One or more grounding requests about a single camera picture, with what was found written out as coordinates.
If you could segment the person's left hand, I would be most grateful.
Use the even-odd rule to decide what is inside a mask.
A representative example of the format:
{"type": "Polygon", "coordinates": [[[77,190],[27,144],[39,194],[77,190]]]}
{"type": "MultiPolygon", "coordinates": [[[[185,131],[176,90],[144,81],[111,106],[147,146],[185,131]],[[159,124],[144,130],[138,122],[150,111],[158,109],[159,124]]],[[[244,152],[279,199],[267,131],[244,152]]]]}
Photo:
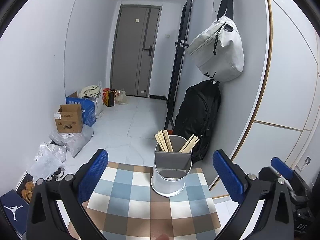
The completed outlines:
{"type": "Polygon", "coordinates": [[[161,234],[156,238],[156,240],[170,240],[170,237],[166,234],[161,234]]]}

